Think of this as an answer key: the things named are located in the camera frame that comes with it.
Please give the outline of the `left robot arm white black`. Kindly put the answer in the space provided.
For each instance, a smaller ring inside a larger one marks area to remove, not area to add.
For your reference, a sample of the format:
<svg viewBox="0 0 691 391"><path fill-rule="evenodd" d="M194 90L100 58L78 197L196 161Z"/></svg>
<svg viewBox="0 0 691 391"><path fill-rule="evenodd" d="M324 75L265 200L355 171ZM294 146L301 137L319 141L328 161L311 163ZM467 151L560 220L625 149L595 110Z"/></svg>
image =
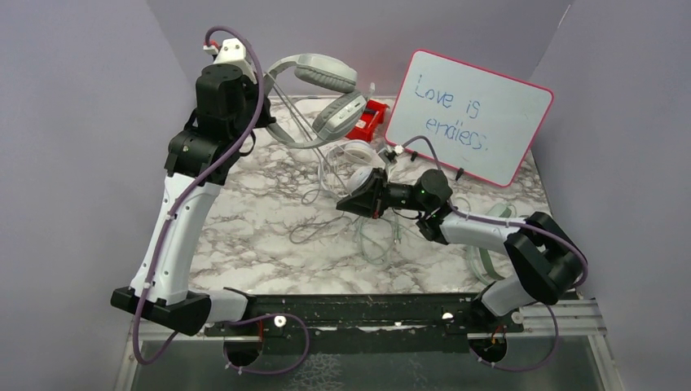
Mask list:
<svg viewBox="0 0 691 391"><path fill-rule="evenodd" d="M113 307L193 336L225 321L236 334L256 323L247 298L232 290L194 292L191 261L202 227L240 149L254 130L274 122L259 85L236 65L212 64L196 80L196 107L168 146L161 210L141 266L113 291Z"/></svg>

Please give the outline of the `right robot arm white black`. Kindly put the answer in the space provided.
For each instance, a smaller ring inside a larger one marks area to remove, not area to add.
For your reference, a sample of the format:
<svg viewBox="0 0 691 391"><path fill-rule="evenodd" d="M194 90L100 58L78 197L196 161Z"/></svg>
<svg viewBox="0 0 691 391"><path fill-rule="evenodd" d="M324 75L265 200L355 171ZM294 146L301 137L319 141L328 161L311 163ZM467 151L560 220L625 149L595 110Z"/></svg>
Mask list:
<svg viewBox="0 0 691 391"><path fill-rule="evenodd" d="M492 330L519 307L556 304L588 276L585 256L546 213L525 218L463 213L452 206L452 189L439 169L426 170L412 185L391 182L383 169L360 170L353 179L354 188L337 201L337 210L371 219L387 209L415 211L416 225L430 242L508 257L513 274L491 283L471 301L470 320L480 331Z"/></svg>

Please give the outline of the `white headphones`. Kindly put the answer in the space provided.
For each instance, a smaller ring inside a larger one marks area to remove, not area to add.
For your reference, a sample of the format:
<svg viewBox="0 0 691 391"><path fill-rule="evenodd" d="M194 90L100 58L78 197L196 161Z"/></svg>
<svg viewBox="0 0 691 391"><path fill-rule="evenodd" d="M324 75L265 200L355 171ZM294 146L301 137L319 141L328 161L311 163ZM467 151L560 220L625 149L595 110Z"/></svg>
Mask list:
<svg viewBox="0 0 691 391"><path fill-rule="evenodd" d="M333 199L347 196L350 175L376 165L375 160L376 152L369 143L361 140L336 143L319 158L317 189Z"/></svg>

